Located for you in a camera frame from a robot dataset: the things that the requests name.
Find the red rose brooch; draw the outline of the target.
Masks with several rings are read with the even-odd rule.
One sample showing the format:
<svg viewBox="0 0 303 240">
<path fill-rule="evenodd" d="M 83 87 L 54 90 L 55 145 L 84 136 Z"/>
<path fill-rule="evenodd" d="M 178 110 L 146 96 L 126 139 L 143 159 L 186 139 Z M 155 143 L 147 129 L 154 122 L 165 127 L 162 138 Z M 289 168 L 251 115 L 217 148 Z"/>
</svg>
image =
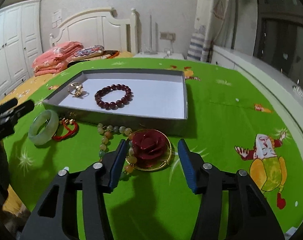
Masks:
<svg viewBox="0 0 303 240">
<path fill-rule="evenodd" d="M 132 138 L 132 148 L 137 166 L 149 168 L 155 165 L 166 153 L 167 142 L 166 136 L 155 129 L 136 132 Z"/>
</svg>

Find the pale green jade bangle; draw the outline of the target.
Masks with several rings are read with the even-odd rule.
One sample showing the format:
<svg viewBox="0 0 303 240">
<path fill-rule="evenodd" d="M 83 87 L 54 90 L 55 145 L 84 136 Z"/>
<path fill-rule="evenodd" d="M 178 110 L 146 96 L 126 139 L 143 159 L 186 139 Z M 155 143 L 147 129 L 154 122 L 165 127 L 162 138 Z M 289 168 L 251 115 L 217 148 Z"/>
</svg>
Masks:
<svg viewBox="0 0 303 240">
<path fill-rule="evenodd" d="M 58 129 L 59 117 L 53 110 L 41 112 L 31 124 L 28 138 L 36 145 L 44 145 L 52 139 Z"/>
</svg>

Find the wall power socket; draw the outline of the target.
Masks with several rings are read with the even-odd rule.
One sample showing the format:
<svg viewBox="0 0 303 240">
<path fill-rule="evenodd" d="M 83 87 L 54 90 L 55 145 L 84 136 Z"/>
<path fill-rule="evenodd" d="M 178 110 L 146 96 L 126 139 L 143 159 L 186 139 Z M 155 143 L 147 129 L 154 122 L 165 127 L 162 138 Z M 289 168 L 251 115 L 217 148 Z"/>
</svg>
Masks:
<svg viewBox="0 0 303 240">
<path fill-rule="evenodd" d="M 175 41 L 175 33 L 160 32 L 160 40 Z"/>
</svg>

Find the white desk lamp stand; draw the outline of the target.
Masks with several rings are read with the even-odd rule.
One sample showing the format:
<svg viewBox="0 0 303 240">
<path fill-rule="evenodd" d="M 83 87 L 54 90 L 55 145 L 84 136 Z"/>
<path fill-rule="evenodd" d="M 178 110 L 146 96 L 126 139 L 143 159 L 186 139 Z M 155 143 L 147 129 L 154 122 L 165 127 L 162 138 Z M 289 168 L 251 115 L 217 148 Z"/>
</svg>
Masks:
<svg viewBox="0 0 303 240">
<path fill-rule="evenodd" d="M 149 15 L 148 44 L 143 45 L 143 55 L 155 56 L 158 54 L 158 24 Z"/>
</svg>

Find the pink folded quilt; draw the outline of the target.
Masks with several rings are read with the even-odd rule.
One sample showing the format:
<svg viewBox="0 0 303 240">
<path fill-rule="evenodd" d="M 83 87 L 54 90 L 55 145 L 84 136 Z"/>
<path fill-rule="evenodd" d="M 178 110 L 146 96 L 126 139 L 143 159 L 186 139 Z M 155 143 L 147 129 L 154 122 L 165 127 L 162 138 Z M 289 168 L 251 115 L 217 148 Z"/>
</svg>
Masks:
<svg viewBox="0 0 303 240">
<path fill-rule="evenodd" d="M 82 43 L 68 41 L 61 43 L 38 56 L 32 64 L 35 76 L 60 73 L 72 61 L 75 52 L 83 49 Z"/>
</svg>

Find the gold ring ornament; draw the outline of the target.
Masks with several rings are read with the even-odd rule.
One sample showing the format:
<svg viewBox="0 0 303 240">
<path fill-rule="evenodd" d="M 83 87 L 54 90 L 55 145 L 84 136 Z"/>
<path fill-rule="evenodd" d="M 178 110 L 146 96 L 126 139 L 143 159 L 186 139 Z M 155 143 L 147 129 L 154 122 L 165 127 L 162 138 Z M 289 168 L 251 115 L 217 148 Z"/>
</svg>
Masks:
<svg viewBox="0 0 303 240">
<path fill-rule="evenodd" d="M 74 98 L 82 98 L 88 95 L 88 92 L 84 90 L 84 86 L 81 82 L 72 82 L 68 85 L 67 91 Z"/>
</svg>

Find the gold bangle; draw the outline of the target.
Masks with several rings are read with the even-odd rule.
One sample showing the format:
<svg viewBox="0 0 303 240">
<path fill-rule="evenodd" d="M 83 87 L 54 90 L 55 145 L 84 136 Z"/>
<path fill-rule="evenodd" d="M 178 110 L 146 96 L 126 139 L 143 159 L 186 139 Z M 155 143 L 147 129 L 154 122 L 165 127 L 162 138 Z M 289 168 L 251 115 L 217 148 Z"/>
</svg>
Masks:
<svg viewBox="0 0 303 240">
<path fill-rule="evenodd" d="M 146 172 L 155 172 L 155 171 L 165 168 L 170 163 L 172 155 L 173 155 L 171 142 L 167 137 L 166 137 L 168 140 L 167 151 L 155 165 L 153 165 L 152 167 L 149 167 L 149 168 L 140 168 L 137 166 L 137 164 L 136 164 L 137 158 L 134 156 L 134 150 L 132 148 L 132 138 L 133 138 L 134 134 L 138 131 L 129 133 L 128 138 L 127 138 L 127 142 L 129 143 L 129 149 L 128 149 L 128 153 L 127 153 L 127 156 L 125 159 L 127 165 L 130 165 L 133 169 L 140 170 L 140 171 L 146 171 Z"/>
</svg>

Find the yellow floral bedsheet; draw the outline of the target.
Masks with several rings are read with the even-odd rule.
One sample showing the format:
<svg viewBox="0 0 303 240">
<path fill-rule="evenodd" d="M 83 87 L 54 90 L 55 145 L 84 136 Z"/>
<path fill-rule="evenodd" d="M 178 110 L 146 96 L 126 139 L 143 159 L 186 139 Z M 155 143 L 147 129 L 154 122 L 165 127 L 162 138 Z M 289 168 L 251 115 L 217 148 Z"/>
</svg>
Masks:
<svg viewBox="0 0 303 240">
<path fill-rule="evenodd" d="M 133 57 L 131 52 L 125 51 L 125 52 L 119 52 L 119 55 L 114 58 L 131 58 Z M 63 70 L 60 73 L 55 74 L 45 74 L 41 76 L 34 76 L 26 81 L 23 81 L 19 86 L 16 88 L 10 89 L 9 93 L 4 95 L 0 99 L 0 104 L 5 103 L 6 101 L 9 101 L 12 98 L 17 98 L 18 103 L 22 103 L 25 100 L 28 99 L 29 96 L 31 96 L 35 91 L 37 91 L 41 86 L 45 85 L 49 80 L 56 76 L 65 76 L 69 74 L 69 67 L 66 70 Z"/>
</svg>

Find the patterned pillow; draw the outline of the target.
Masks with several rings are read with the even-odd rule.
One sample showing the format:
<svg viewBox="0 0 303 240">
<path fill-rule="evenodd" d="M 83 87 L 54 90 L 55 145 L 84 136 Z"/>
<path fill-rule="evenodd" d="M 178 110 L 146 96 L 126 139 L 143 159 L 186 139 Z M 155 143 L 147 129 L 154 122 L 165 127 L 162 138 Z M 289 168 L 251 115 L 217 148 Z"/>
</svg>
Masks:
<svg viewBox="0 0 303 240">
<path fill-rule="evenodd" d="M 94 45 L 92 47 L 83 48 L 79 51 L 76 51 L 73 56 L 73 61 L 90 59 L 92 57 L 101 56 L 104 52 L 104 47 L 100 45 Z"/>
</svg>

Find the grey shallow tray box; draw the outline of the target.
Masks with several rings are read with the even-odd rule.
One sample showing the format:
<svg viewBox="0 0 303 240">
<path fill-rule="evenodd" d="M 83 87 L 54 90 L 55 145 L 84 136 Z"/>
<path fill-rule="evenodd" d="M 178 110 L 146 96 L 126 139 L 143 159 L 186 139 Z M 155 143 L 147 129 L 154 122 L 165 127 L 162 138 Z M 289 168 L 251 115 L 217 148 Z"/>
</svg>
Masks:
<svg viewBox="0 0 303 240">
<path fill-rule="evenodd" d="M 81 82 L 88 95 L 71 96 L 67 87 L 72 82 Z M 47 96 L 43 104 L 79 121 L 153 128 L 167 135 L 184 135 L 188 123 L 185 77 L 175 70 L 83 70 Z"/>
</svg>

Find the white wardrobe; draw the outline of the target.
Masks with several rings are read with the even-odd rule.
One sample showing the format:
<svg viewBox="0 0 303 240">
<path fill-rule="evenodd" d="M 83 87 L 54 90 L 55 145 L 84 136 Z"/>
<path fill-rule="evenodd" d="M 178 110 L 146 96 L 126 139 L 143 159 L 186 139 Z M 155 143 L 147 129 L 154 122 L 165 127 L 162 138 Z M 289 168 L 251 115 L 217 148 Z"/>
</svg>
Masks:
<svg viewBox="0 0 303 240">
<path fill-rule="evenodd" d="M 33 61 L 43 53 L 41 0 L 27 0 L 0 9 L 0 100 L 34 76 Z"/>
</svg>

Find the green cartoon tablecloth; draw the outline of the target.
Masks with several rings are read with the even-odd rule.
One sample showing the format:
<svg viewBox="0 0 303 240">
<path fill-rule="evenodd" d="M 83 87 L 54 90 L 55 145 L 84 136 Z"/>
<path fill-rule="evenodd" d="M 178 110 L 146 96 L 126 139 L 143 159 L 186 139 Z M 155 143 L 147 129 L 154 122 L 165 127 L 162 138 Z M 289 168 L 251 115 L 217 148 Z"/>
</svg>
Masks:
<svg viewBox="0 0 303 240">
<path fill-rule="evenodd" d="M 257 134 L 273 139 L 284 136 L 276 154 L 286 161 L 287 180 L 283 191 L 265 193 L 283 231 L 303 220 L 303 160 L 294 132 L 264 95 L 239 72 L 210 64 L 160 59 L 108 59 L 76 64 L 53 77 L 31 98 L 35 109 L 20 119 L 15 133 L 4 140 L 11 184 L 23 203 L 33 209 L 56 173 L 64 166 L 81 171 L 98 161 L 101 136 L 91 124 L 62 142 L 37 147 L 28 139 L 28 129 L 43 111 L 43 99 L 53 87 L 87 69 L 150 68 L 172 72 L 190 70 L 186 81 L 188 120 L 184 139 L 188 147 L 220 170 L 248 170 L 235 147 L 251 149 Z M 135 171 L 120 181 L 105 203 L 115 239 L 190 239 L 201 197 L 188 188 L 178 156 L 158 172 Z"/>
</svg>

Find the white bed headboard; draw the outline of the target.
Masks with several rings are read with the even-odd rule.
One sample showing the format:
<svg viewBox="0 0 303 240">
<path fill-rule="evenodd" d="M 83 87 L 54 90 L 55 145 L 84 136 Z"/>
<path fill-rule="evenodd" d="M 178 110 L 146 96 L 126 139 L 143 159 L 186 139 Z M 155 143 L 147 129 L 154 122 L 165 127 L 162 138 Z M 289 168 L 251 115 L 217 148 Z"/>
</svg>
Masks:
<svg viewBox="0 0 303 240">
<path fill-rule="evenodd" d="M 49 35 L 49 44 L 55 47 L 67 41 L 77 41 L 87 48 L 101 45 L 106 50 L 138 53 L 138 13 L 132 8 L 130 16 L 118 19 L 115 8 L 103 7 L 78 12 L 58 25 L 57 37 Z"/>
</svg>

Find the patterned window curtain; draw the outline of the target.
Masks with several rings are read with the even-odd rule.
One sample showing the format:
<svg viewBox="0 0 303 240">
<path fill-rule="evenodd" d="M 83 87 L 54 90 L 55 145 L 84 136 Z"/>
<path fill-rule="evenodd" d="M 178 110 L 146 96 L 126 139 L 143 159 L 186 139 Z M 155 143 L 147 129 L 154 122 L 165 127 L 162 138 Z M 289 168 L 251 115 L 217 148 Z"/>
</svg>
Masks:
<svg viewBox="0 0 303 240">
<path fill-rule="evenodd" d="M 213 46 L 232 44 L 236 0 L 197 0 L 187 59 L 210 62 Z"/>
</svg>

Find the white nightstand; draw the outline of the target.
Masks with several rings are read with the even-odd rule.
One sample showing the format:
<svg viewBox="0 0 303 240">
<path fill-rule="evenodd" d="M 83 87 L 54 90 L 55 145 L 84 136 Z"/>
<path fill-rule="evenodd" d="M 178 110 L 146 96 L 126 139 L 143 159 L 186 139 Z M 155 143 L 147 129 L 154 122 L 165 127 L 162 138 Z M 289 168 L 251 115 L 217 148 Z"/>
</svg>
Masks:
<svg viewBox="0 0 303 240">
<path fill-rule="evenodd" d="M 173 59 L 184 60 L 184 56 L 181 53 L 164 53 L 164 52 L 148 52 L 137 53 L 134 58 L 153 58 L 153 59 Z"/>
</svg>

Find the dark striped folded blanket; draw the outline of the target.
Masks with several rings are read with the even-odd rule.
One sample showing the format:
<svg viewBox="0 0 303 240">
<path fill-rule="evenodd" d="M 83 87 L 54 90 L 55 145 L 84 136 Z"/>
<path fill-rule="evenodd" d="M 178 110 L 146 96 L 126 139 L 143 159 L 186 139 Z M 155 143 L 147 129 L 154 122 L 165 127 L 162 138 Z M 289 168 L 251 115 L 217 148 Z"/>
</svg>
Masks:
<svg viewBox="0 0 303 240">
<path fill-rule="evenodd" d="M 114 57 L 117 57 L 119 55 L 119 51 L 118 50 L 105 50 L 102 55 L 99 56 L 93 56 L 91 55 L 91 57 L 87 56 L 83 56 L 83 57 L 73 57 L 72 60 L 68 63 L 67 67 L 71 67 L 74 64 L 78 63 L 78 62 L 83 62 L 83 61 L 94 61 L 94 60 L 105 60 L 105 59 L 112 59 Z"/>
</svg>

